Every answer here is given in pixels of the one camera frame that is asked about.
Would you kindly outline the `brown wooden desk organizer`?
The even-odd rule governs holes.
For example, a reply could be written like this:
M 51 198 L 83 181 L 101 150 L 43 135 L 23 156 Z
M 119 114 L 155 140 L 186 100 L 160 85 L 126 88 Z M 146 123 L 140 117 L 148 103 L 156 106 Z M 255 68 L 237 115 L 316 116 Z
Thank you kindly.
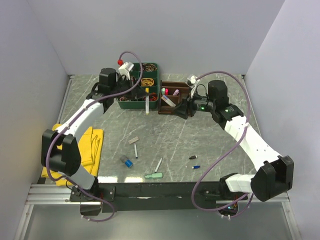
M 186 98 L 191 92 L 191 88 L 187 85 L 187 83 L 180 81 L 161 81 L 159 87 L 160 93 L 158 97 L 158 114 L 160 115 L 172 115 L 174 107 L 181 102 L 183 98 Z M 168 95 L 162 95 L 162 88 L 168 89 Z M 177 89 L 179 90 L 179 94 L 173 95 Z M 168 104 L 162 98 L 162 96 L 167 97 L 175 104 L 175 106 Z

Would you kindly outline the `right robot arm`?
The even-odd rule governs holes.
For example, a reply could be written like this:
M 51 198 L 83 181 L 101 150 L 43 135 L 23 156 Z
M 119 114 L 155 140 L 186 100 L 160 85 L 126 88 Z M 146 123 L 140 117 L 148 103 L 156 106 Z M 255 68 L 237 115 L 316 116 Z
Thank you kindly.
M 273 150 L 247 122 L 243 112 L 229 102 L 228 88 L 222 80 L 208 83 L 205 96 L 198 94 L 197 80 L 188 80 L 191 90 L 174 108 L 175 115 L 187 119 L 197 111 L 208 112 L 220 127 L 240 142 L 254 165 L 256 174 L 231 173 L 220 179 L 219 193 L 231 199 L 237 192 L 254 194 L 265 202 L 293 186 L 294 161 Z

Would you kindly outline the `short blue pen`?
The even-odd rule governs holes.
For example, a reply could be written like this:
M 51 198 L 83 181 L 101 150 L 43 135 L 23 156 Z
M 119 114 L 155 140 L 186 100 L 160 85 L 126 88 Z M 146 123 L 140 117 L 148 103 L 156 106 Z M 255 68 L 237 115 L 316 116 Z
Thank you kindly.
M 134 143 L 134 154 L 135 154 L 135 158 L 138 159 L 138 148 L 137 148 L 137 144 Z

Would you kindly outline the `lilac pastel highlighter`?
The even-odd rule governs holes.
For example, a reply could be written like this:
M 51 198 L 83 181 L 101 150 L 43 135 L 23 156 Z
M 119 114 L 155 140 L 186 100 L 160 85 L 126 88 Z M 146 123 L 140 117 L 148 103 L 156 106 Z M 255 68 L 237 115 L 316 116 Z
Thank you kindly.
M 178 89 L 176 89 L 172 95 L 173 95 L 173 96 L 177 96 L 177 95 L 179 94 L 179 92 L 180 92 L 180 91 L 179 91 Z

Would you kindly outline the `yellow capped white pen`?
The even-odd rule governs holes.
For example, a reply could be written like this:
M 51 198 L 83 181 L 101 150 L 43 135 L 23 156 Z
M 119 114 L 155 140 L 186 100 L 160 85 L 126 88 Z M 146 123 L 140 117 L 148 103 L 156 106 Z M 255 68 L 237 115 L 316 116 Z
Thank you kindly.
M 146 96 L 145 96 L 145 114 L 148 115 L 150 112 L 149 101 L 150 101 L 150 89 L 148 87 L 145 88 Z

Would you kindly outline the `white marker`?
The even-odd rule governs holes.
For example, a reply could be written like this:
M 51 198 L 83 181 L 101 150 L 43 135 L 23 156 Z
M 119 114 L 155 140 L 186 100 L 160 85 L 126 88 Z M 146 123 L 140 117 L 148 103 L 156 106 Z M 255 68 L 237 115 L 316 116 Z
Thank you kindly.
M 163 161 L 163 158 L 161 157 L 159 162 L 158 162 L 158 164 L 157 164 L 157 166 L 156 166 L 156 168 L 155 168 L 155 170 L 154 170 L 154 173 L 157 173 L 159 171 L 159 168 L 160 168 L 160 166 L 162 164 L 162 161 Z

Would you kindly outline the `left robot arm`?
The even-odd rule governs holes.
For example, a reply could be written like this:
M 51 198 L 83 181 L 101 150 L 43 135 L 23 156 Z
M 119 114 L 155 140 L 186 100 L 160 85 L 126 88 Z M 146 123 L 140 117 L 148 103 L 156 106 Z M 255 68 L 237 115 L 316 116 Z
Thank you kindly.
M 142 72 L 138 78 L 131 76 L 131 70 L 125 65 L 121 65 L 118 70 L 103 68 L 98 81 L 72 117 L 55 130 L 47 129 L 42 134 L 41 164 L 52 181 L 66 179 L 88 201 L 94 201 L 100 196 L 98 178 L 81 164 L 79 141 L 116 98 L 139 99 L 145 96 L 146 92 L 140 86 L 142 77 Z

